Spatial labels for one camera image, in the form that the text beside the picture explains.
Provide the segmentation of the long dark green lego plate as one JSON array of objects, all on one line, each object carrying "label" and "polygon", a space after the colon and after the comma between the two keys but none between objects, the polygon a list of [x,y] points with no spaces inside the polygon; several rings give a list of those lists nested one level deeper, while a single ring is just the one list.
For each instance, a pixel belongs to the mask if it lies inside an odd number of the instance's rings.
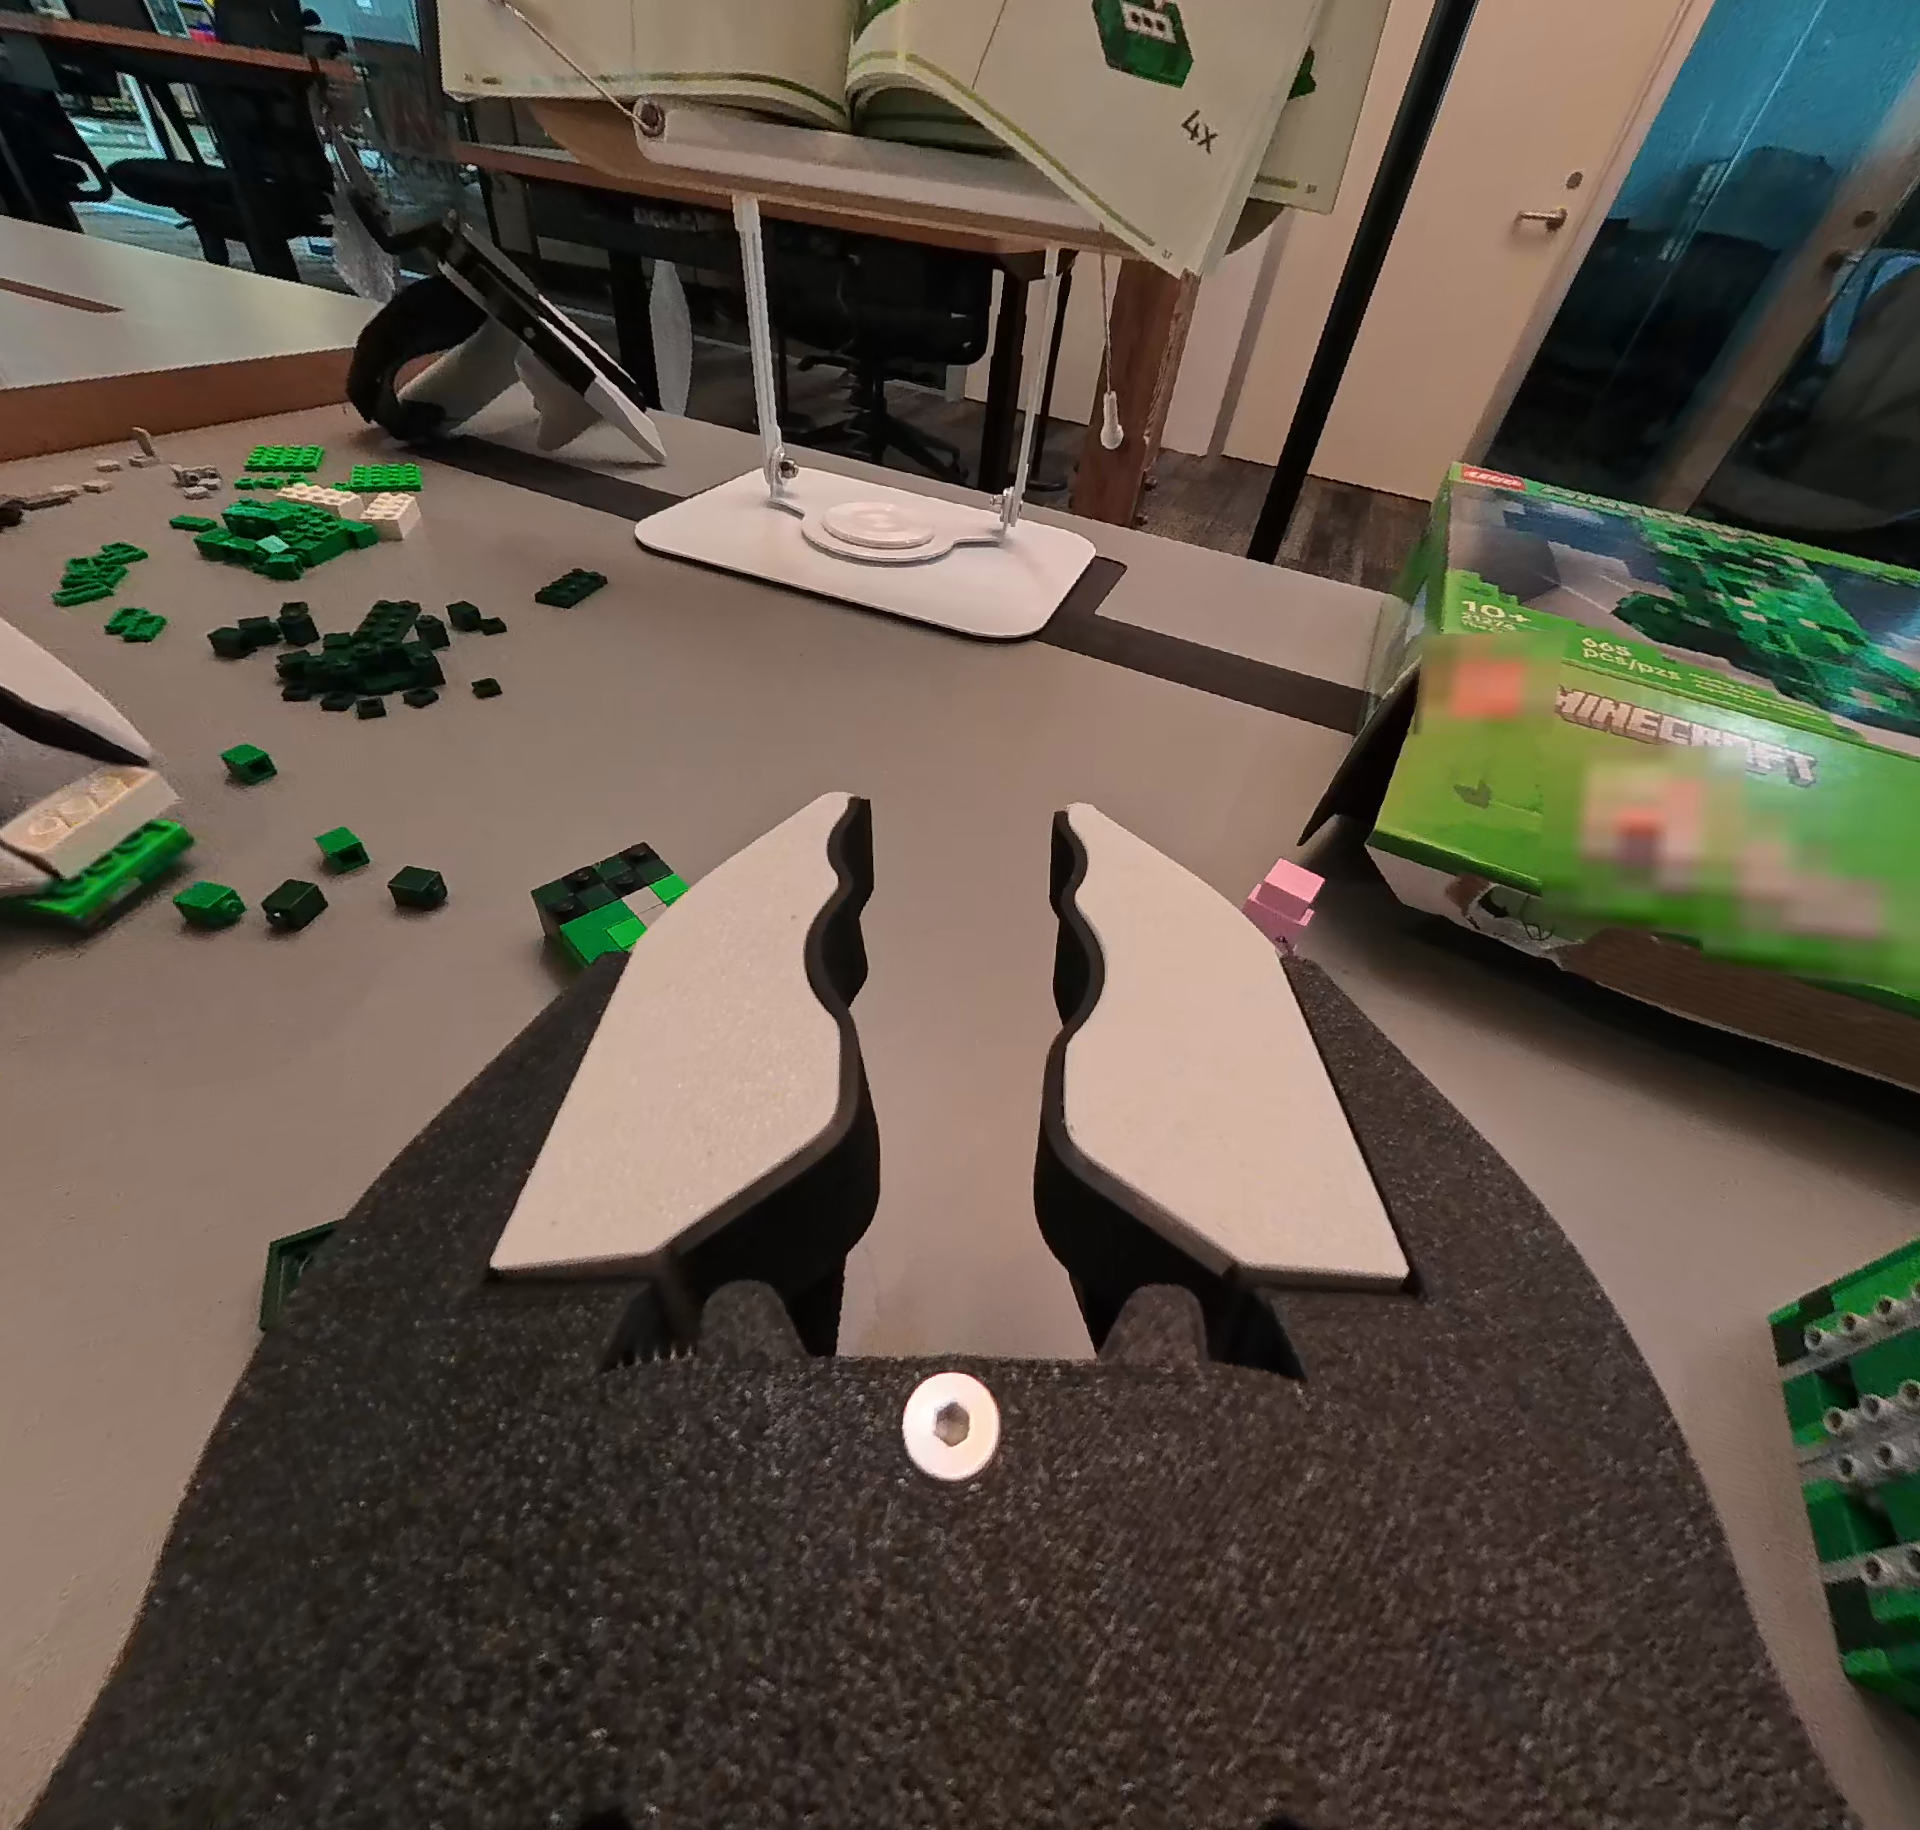
[{"label": "long dark green lego plate", "polygon": [[263,1335],[274,1331],[306,1268],[341,1226],[344,1219],[337,1218],[270,1244],[257,1308],[257,1327]]}]

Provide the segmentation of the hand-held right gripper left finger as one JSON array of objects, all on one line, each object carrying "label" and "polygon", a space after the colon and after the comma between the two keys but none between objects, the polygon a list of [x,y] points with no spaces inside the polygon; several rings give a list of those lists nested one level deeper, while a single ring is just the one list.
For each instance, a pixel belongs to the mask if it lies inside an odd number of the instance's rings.
[{"label": "hand-held right gripper left finger", "polygon": [[878,1200],[854,1002],[873,807],[830,791],[693,884],[616,980],[493,1248],[505,1282],[640,1282],[676,1334],[763,1284],[839,1351]]}]

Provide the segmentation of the bright green lego plate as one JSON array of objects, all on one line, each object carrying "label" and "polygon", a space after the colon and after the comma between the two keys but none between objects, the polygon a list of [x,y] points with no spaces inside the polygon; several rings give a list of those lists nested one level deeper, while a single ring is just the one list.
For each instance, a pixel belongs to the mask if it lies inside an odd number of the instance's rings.
[{"label": "bright green lego plate", "polygon": [[41,891],[5,897],[3,919],[32,929],[95,932],[161,884],[196,844],[175,820],[150,820],[81,871]]}]

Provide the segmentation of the pink lego pig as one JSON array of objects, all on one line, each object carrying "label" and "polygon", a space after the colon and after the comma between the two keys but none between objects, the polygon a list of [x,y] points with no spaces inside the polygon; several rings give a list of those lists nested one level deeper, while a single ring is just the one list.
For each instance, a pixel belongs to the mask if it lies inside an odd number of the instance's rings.
[{"label": "pink lego pig", "polygon": [[1286,857],[1245,896],[1243,916],[1283,953],[1299,953],[1314,924],[1325,876]]}]

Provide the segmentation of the group of small green plates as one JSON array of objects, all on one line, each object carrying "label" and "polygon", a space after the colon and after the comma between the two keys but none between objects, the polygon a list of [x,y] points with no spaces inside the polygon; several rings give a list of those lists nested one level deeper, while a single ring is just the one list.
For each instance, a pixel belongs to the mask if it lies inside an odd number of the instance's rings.
[{"label": "group of small green plates", "polygon": [[105,634],[116,644],[156,644],[170,619],[137,603],[118,600],[129,574],[150,560],[146,546],[134,543],[108,543],[91,555],[70,557],[60,570],[60,582],[49,594],[59,609],[103,609]]}]

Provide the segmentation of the black headphones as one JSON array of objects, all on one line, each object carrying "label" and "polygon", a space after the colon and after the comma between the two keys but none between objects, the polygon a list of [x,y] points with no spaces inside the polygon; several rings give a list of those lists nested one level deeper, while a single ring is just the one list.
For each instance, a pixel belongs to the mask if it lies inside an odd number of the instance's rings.
[{"label": "black headphones", "polygon": [[347,367],[345,396],[358,416],[407,444],[430,440],[445,419],[438,404],[407,401],[401,374],[467,340],[471,304],[444,277],[422,277],[396,291],[368,320]]}]

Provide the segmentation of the open lego instruction booklet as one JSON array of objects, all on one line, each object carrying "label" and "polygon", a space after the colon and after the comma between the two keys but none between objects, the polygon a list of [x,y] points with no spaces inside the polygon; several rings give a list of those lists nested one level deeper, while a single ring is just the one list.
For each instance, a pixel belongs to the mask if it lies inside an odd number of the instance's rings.
[{"label": "open lego instruction booklet", "polygon": [[1394,0],[440,0],[458,101],[609,171],[843,194],[1201,277],[1330,211]]}]

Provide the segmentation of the white door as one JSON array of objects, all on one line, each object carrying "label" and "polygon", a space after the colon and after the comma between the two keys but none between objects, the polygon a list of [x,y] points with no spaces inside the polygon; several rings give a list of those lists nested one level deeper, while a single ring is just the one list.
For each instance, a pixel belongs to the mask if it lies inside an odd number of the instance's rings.
[{"label": "white door", "polygon": [[[1394,0],[1336,211],[1261,240],[1214,452],[1273,467],[1432,0]],[[1312,461],[1428,504],[1483,461],[1712,0],[1480,0]],[[1567,206],[1559,234],[1517,211]]]}]

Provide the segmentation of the black office chair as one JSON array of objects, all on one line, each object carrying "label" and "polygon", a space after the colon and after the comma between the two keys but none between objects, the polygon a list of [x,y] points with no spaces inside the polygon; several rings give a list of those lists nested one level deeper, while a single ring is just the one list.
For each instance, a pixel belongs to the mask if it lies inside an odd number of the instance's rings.
[{"label": "black office chair", "polygon": [[[962,457],[894,416],[888,384],[916,367],[982,361],[991,350],[992,281],[986,256],[883,237],[824,252],[778,251],[767,290],[781,425],[808,449],[850,450],[875,466],[898,452],[924,474],[962,482]],[[790,413],[782,361],[789,339],[810,347],[804,369],[827,363],[848,378],[845,419],[819,425]]]},{"label": "black office chair", "polygon": [[[212,0],[214,39],[305,56],[308,9],[303,0]],[[105,168],[109,185],[185,218],[214,266],[241,243],[255,272],[296,282],[292,240],[330,228],[333,169],[305,81],[196,90],[218,162],[129,159]]]}]

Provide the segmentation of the white book stand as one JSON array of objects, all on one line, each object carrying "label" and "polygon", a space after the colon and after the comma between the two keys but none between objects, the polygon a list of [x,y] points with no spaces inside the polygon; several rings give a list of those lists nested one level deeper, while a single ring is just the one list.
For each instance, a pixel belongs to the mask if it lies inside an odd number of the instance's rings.
[{"label": "white book stand", "polygon": [[1043,311],[1057,304],[1064,256],[1111,246],[1094,218],[1025,162],[824,134],[715,108],[629,102],[571,56],[523,0],[482,4],[496,18],[515,19],[618,114],[618,122],[600,124],[584,102],[542,111],[577,162],[610,186],[659,195],[679,186],[700,202],[734,206],[761,467],[640,518],[637,544],[671,562],[973,641],[1038,636],[1096,555],[1078,532],[1023,518],[1043,369],[1027,375],[1021,450],[991,509],[804,469],[785,446],[775,409],[761,209],[812,212],[865,234],[949,234],[1038,251]]}]

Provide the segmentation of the green lego set box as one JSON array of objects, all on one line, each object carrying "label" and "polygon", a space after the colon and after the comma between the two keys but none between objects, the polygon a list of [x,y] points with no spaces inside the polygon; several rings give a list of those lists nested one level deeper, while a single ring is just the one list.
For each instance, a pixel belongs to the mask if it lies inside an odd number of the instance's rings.
[{"label": "green lego set box", "polygon": [[1457,466],[1305,837],[1695,1024],[1915,1091],[1915,573]]}]

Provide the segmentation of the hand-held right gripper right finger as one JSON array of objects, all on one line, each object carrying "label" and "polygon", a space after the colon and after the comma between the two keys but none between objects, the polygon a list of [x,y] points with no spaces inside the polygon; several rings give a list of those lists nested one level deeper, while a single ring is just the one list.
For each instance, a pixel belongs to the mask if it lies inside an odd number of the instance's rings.
[{"label": "hand-held right gripper right finger", "polygon": [[1283,1298],[1397,1292],[1410,1260],[1283,953],[1094,805],[1055,814],[1051,903],[1036,1218],[1096,1351],[1183,1290],[1214,1362],[1301,1374]]}]

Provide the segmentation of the scattered small grey lego pieces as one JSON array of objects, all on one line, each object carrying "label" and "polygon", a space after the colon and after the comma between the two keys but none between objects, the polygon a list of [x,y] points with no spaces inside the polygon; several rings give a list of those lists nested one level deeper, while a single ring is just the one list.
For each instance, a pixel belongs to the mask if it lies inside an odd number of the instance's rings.
[{"label": "scattered small grey lego pieces", "polygon": [[39,512],[63,510],[91,495],[108,495],[123,482],[146,477],[172,499],[203,502],[217,497],[226,475],[217,466],[201,461],[175,461],[163,450],[161,440],[146,427],[130,427],[124,444],[103,449],[95,458],[56,474],[51,480],[21,482],[18,489],[5,480],[3,530],[14,532]]}]

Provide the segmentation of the white lego plate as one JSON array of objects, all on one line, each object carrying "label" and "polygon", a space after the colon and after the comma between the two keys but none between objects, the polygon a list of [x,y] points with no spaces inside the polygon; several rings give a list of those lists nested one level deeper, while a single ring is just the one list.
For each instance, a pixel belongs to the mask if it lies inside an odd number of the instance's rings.
[{"label": "white lego plate", "polygon": [[141,766],[100,766],[3,825],[5,891],[70,878],[167,816],[179,791]]}]

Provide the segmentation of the large green lego build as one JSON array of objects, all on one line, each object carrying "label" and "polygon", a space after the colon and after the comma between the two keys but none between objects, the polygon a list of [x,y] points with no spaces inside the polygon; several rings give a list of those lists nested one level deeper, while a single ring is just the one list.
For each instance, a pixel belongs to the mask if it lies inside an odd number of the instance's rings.
[{"label": "large green lego build", "polygon": [[1769,1319],[1841,1669],[1919,1714],[1919,1244]]}]

